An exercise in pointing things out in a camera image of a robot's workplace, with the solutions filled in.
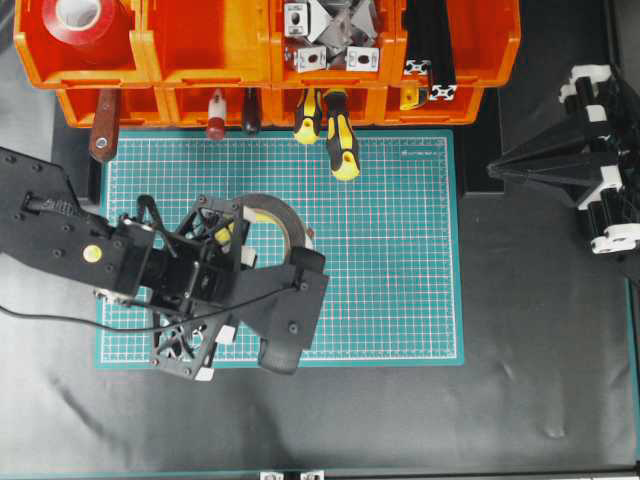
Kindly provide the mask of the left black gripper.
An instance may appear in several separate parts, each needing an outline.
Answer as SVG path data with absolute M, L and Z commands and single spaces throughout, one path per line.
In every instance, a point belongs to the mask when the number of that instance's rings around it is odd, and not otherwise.
M 123 217 L 119 224 L 139 226 L 162 240 L 160 248 L 148 249 L 134 292 L 119 296 L 120 305 L 149 313 L 149 325 L 138 331 L 152 335 L 154 368 L 195 381 L 210 381 L 214 367 L 296 372 L 301 325 L 238 324 L 228 301 L 230 276 L 293 269 L 323 274 L 322 254 L 293 247 L 283 263 L 258 268 L 256 250 L 245 247 L 250 209 L 241 197 L 200 196 L 179 226 L 169 230 L 154 198 L 141 195 L 136 216 Z

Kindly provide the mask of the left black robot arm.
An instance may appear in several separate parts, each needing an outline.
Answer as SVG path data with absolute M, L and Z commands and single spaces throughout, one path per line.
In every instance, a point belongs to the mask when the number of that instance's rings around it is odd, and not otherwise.
M 136 207 L 110 223 L 80 205 L 61 166 L 1 152 L 2 252 L 145 309 L 155 369 L 208 381 L 218 348 L 247 326 L 259 339 L 259 366 L 293 374 L 329 283 L 295 210 L 266 194 L 202 195 L 172 229 L 153 197 Z

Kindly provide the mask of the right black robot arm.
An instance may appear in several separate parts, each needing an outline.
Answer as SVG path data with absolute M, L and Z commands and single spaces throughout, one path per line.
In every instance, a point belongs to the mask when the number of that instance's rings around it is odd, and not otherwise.
M 576 211 L 586 246 L 639 282 L 639 94 L 609 64 L 576 65 L 566 116 L 490 163 L 490 177 L 546 192 Z

